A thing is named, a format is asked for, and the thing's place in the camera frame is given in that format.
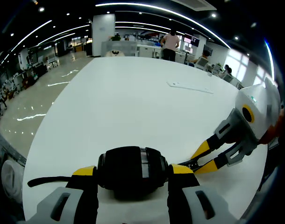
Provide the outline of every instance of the white table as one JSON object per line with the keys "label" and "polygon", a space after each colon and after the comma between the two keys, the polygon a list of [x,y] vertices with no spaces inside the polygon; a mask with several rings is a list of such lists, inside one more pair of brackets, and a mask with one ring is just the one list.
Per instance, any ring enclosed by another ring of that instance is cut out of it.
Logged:
{"label": "white table", "polygon": [[[167,81],[206,87],[214,94],[172,88]],[[97,165],[99,155],[121,146],[152,147],[169,163],[186,161],[227,118],[237,93],[224,80],[179,63],[141,57],[94,59],[58,96],[32,142],[23,179],[26,220],[36,213],[41,200],[66,185],[29,188],[29,180],[71,176],[78,168]],[[259,186],[266,155],[267,147],[261,145],[242,163],[197,175],[197,179],[215,188],[228,202],[230,212],[240,218]],[[130,215],[168,218],[166,190],[166,185],[158,189],[156,200],[138,202],[136,206],[142,210],[135,213],[133,203],[119,203],[99,188],[98,223],[109,223],[109,218],[121,216],[126,208]]]}

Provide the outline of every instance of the gray plastic bracket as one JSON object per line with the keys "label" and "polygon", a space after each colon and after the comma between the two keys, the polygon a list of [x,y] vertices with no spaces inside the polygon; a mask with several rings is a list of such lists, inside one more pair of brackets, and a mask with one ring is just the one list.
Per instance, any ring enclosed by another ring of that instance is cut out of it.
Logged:
{"label": "gray plastic bracket", "polygon": [[[237,222],[237,219],[228,211],[228,203],[215,190],[203,186],[188,187],[182,190],[190,207],[192,223],[234,224]],[[206,195],[213,208],[214,216],[210,219],[206,219],[202,204],[197,196],[198,191],[202,191]]]}
{"label": "gray plastic bracket", "polygon": [[[59,187],[45,197],[37,206],[36,214],[26,224],[73,224],[76,208],[83,190]],[[68,199],[64,205],[59,221],[51,218],[53,210],[63,197]]]}

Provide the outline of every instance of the computer screen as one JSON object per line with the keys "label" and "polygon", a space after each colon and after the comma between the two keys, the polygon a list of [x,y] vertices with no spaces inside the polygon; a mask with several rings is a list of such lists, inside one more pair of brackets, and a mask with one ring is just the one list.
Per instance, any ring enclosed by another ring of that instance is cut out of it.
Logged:
{"label": "computer screen", "polygon": [[185,51],[188,51],[189,53],[192,53],[192,48],[185,46]]}
{"label": "computer screen", "polygon": [[200,40],[199,40],[199,38],[196,38],[195,36],[191,36],[191,35],[185,34],[184,42],[191,43],[193,46],[198,47]]}
{"label": "computer screen", "polygon": [[207,50],[207,51],[209,51],[210,52],[210,56],[212,56],[212,49],[211,48],[209,48],[207,45],[204,45],[204,50]]}

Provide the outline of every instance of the led strip light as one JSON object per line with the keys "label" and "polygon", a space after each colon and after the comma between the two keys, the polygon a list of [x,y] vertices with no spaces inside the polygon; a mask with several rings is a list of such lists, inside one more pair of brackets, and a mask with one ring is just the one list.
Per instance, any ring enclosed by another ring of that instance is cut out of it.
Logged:
{"label": "led strip light", "polygon": [[44,43],[45,41],[47,41],[47,40],[49,40],[49,39],[51,39],[51,38],[53,38],[53,37],[55,37],[55,36],[58,36],[58,35],[64,34],[64,33],[66,33],[66,32],[69,32],[69,31],[71,31],[71,30],[74,30],[74,29],[78,29],[78,28],[82,28],[82,27],[87,27],[87,26],[89,26],[89,25],[90,25],[90,24],[88,24],[88,25],[84,25],[84,26],[81,26],[81,27],[75,27],[75,28],[73,28],[73,29],[68,29],[68,30],[66,30],[66,31],[64,31],[64,32],[61,32],[61,33],[55,34],[55,35],[53,35],[53,36],[51,36],[51,37],[47,38],[46,40],[44,40],[44,41],[42,41],[42,42],[39,42],[39,43],[38,43],[38,45],[40,45],[41,43]]}
{"label": "led strip light", "polygon": [[22,40],[20,40],[20,42],[11,50],[11,52],[13,52],[13,50],[15,50],[15,48],[21,44],[26,38],[28,38],[30,35],[32,35],[34,32],[36,32],[39,28],[42,28],[43,26],[47,25],[48,23],[52,22],[52,20],[49,20],[48,22],[44,23],[43,25],[39,26],[37,29],[34,29],[32,32],[30,32],[26,37],[24,37]]}
{"label": "led strip light", "polygon": [[266,40],[265,40],[265,44],[266,44],[268,55],[269,55],[269,59],[270,59],[271,76],[272,76],[272,79],[274,80],[275,77],[274,77],[274,65],[273,65],[272,54],[271,54],[271,51],[270,51],[269,43]]}
{"label": "led strip light", "polygon": [[158,7],[158,6],[152,6],[152,5],[147,5],[147,4],[141,4],[141,3],[127,3],[127,2],[117,2],[117,3],[104,3],[104,4],[97,4],[95,5],[96,7],[101,7],[101,6],[115,6],[115,5],[128,5],[128,6],[142,6],[142,7],[149,7],[149,8],[155,8],[155,9],[158,9],[158,10],[161,10],[161,11],[165,11],[165,12],[168,12],[168,13],[171,13],[171,14],[174,14],[174,15],[177,15],[179,17],[182,17],[183,19],[186,19],[190,22],[193,22],[194,24],[198,25],[199,27],[202,27],[204,30],[208,31],[209,33],[211,33],[213,36],[215,36],[218,40],[220,40],[224,45],[227,46],[227,48],[231,49],[231,47],[224,41],[222,40],[218,35],[216,35],[214,32],[212,32],[211,30],[209,30],[207,27],[203,26],[202,24],[196,22],[195,20],[187,17],[187,16],[184,16],[180,13],[176,13],[174,11],[171,11],[169,9],[166,9],[166,8],[161,8],[161,7]]}
{"label": "led strip light", "polygon": [[168,29],[171,30],[170,28],[167,27],[162,27],[162,26],[158,26],[158,25],[154,25],[154,24],[149,24],[149,23],[143,23],[143,22],[115,22],[115,23],[133,23],[133,24],[141,24],[141,25],[147,25],[147,26],[154,26],[154,27],[159,27],[159,28],[163,28],[163,29]]}
{"label": "led strip light", "polygon": [[150,31],[155,31],[163,34],[167,34],[166,32],[155,30],[155,29],[148,29],[148,28],[140,28],[140,27],[115,27],[115,28],[130,28],[130,29],[145,29],[145,30],[150,30]]}
{"label": "led strip light", "polygon": [[62,38],[64,38],[64,37],[66,37],[66,36],[62,36],[62,37],[60,37],[60,38],[57,38],[55,41],[57,41],[57,40],[59,40],[59,39],[62,39]]}

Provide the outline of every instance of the spotlight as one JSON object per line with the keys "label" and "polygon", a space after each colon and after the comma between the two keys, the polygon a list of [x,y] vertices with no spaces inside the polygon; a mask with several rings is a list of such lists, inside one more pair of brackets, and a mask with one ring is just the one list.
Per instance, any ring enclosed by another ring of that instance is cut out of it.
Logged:
{"label": "spotlight", "polygon": [[256,25],[257,25],[257,23],[256,23],[256,22],[254,22],[254,23],[252,23],[252,24],[251,24],[251,26],[250,26],[250,27],[251,27],[251,28],[254,28],[254,27],[256,27]]}

